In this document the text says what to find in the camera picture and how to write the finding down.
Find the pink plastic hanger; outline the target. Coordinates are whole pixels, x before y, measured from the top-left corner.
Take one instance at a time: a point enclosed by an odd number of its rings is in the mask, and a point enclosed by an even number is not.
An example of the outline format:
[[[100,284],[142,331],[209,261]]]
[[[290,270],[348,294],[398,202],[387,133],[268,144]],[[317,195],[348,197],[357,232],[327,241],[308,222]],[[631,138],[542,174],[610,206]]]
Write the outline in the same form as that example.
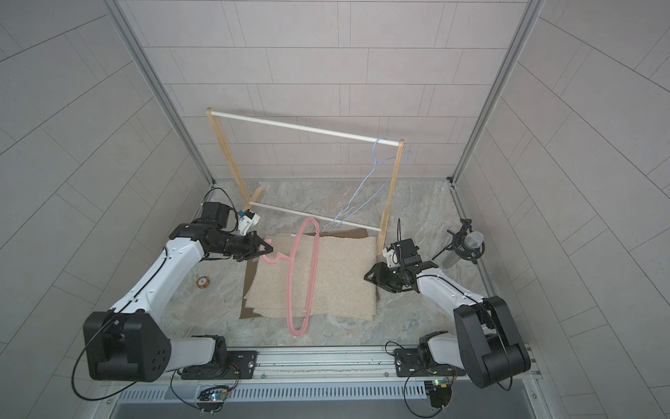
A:
[[[310,277],[309,277],[309,282],[308,282],[308,287],[307,287],[307,295],[305,298],[305,316],[303,319],[303,323],[300,328],[295,328],[293,324],[293,310],[292,310],[292,277],[293,277],[293,270],[294,270],[294,265],[295,265],[295,259],[296,255],[298,252],[298,246],[301,238],[303,237],[303,234],[305,232],[305,228],[307,227],[308,223],[312,223],[314,228],[315,228],[315,236],[314,236],[314,241],[313,241],[313,246],[312,246],[312,265],[311,265],[311,270],[310,270]],[[316,284],[316,276],[317,276],[317,270],[318,270],[318,259],[319,259],[319,241],[320,241],[320,228],[319,228],[319,223],[316,221],[315,218],[312,216],[308,216],[305,218],[303,221],[302,225],[300,226],[298,233],[296,234],[296,237],[293,241],[292,248],[291,248],[291,253],[289,255],[285,255],[281,252],[275,256],[275,258],[267,258],[267,256],[261,256],[261,260],[265,262],[267,265],[275,265],[279,263],[280,261],[285,261],[288,264],[287,268],[287,275],[286,275],[286,283],[285,283],[285,309],[286,309],[286,320],[287,320],[287,328],[288,331],[291,333],[291,335],[295,337],[300,337],[305,334],[308,325],[309,325],[309,320],[310,316],[312,313],[312,304],[313,304],[313,296],[314,296],[314,291],[315,291],[315,284]]]

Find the beige scarf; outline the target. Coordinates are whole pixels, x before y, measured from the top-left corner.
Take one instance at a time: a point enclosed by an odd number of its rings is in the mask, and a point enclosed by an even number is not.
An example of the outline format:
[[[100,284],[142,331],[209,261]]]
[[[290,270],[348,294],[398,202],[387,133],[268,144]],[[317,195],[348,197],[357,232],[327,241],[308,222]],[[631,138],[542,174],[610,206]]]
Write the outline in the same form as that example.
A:
[[[246,307],[269,318],[285,318],[289,255],[294,242],[290,236],[271,239],[274,253],[262,258],[251,287],[245,295]],[[312,271],[314,237],[301,237],[291,276],[291,309],[294,317],[305,315]],[[312,315],[326,314],[372,321],[377,312],[376,288],[364,275],[376,262],[376,238],[321,237],[312,296]]]

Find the brown striped scarf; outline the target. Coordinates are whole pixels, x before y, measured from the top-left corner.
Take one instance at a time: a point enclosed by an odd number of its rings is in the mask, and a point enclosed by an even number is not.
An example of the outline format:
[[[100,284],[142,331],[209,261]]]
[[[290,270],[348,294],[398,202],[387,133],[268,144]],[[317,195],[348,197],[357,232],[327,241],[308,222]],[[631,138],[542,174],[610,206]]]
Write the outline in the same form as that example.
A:
[[[365,238],[368,237],[366,230],[361,228],[356,228],[352,230],[342,230],[342,231],[327,231],[322,233],[323,237],[339,237],[339,238]],[[260,317],[260,314],[255,314],[252,308],[247,307],[246,303],[246,294],[251,289],[254,278],[256,276],[256,271],[258,270],[259,259],[254,259],[247,262],[245,277],[244,277],[244,290],[242,298],[242,308],[240,312],[240,319],[251,319]]]

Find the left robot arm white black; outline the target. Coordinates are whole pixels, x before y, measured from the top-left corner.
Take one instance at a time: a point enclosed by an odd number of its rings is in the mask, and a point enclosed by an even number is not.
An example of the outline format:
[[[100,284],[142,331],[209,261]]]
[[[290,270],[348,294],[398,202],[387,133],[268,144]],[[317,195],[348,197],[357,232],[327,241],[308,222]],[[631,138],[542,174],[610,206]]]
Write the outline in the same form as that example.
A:
[[[231,373],[223,337],[171,340],[159,321],[191,269],[210,254],[244,262],[272,253],[270,243],[254,230],[226,229],[232,211],[226,204],[206,202],[200,218],[173,230],[162,256],[123,298],[106,312],[89,315],[83,334],[93,380],[153,382],[176,370],[187,380],[216,379]]]

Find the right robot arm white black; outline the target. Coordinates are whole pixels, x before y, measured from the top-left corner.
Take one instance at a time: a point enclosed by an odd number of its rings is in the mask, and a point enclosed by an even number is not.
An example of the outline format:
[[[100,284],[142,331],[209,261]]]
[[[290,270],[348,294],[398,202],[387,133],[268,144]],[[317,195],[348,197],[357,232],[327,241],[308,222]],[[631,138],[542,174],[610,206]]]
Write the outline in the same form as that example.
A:
[[[422,260],[411,239],[391,244],[384,258],[364,275],[365,281],[389,293],[419,293],[455,323],[454,336],[435,332],[420,338],[415,350],[420,368],[459,368],[480,389],[530,370],[530,356],[502,298],[483,297],[457,284],[436,263]]]

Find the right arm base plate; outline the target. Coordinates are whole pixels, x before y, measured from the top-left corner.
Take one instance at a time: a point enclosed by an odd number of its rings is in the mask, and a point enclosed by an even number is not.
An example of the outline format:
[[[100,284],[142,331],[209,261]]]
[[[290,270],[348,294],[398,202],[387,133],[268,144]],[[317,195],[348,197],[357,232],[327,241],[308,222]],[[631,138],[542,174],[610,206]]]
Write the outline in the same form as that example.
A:
[[[423,354],[417,348],[396,348],[393,352],[396,375],[398,377],[434,376],[457,377],[466,376],[466,372],[448,364],[438,364],[430,354]]]

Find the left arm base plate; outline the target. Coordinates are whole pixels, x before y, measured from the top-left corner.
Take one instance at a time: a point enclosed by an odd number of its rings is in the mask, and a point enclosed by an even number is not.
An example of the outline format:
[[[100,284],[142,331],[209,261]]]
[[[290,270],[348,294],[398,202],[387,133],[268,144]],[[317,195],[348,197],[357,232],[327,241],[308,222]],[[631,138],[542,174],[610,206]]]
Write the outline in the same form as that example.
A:
[[[227,351],[215,354],[206,364],[183,368],[178,375],[183,380],[250,380],[257,357],[257,351]]]

